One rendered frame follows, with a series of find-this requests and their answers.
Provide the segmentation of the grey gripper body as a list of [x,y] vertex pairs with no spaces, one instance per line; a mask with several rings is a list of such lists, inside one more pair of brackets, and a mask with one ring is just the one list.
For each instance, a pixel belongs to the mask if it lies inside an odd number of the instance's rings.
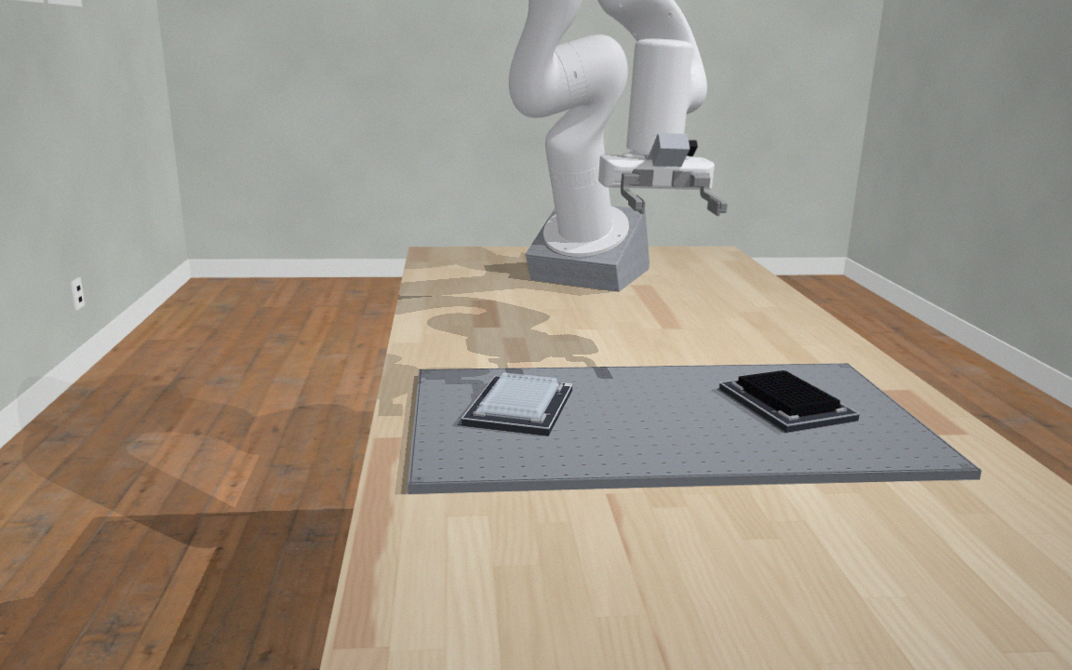
[[[629,187],[629,188],[686,188],[672,187],[674,170],[694,172],[696,175],[709,175],[710,190],[712,188],[712,174],[714,166],[706,158],[686,157],[681,168],[653,167],[652,160],[644,155],[638,155],[630,150],[629,154],[623,155],[601,155],[599,160],[598,181],[602,187],[621,188],[620,181],[622,173],[631,173],[634,169],[652,169],[652,187]],[[616,172],[622,170],[622,172]]]

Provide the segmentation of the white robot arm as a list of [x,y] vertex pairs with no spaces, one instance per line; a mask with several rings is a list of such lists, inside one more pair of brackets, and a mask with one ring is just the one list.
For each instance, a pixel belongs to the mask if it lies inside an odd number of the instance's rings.
[[[674,0],[598,3],[637,40],[626,148],[653,167],[681,168],[698,147],[684,133],[686,114],[701,109],[708,92],[688,19]],[[559,44],[581,5],[528,0],[509,73],[512,103],[525,117],[566,111],[545,139],[555,215],[544,226],[545,243],[566,256],[607,253],[629,232],[628,217],[598,181],[602,131],[628,81],[628,60],[609,35]]]

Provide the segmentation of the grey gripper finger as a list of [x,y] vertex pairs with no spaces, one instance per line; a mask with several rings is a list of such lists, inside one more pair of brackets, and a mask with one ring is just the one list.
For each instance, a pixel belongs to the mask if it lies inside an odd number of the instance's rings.
[[644,215],[644,205],[646,202],[638,194],[631,194],[629,185],[652,187],[652,169],[634,169],[631,173],[622,173],[621,195],[628,200],[628,207]]
[[685,170],[674,170],[672,177],[672,187],[702,187],[701,197],[709,202],[708,209],[714,215],[720,215],[720,213],[727,212],[728,203],[719,198],[719,196],[710,194],[710,180],[709,175],[696,175],[694,172]]

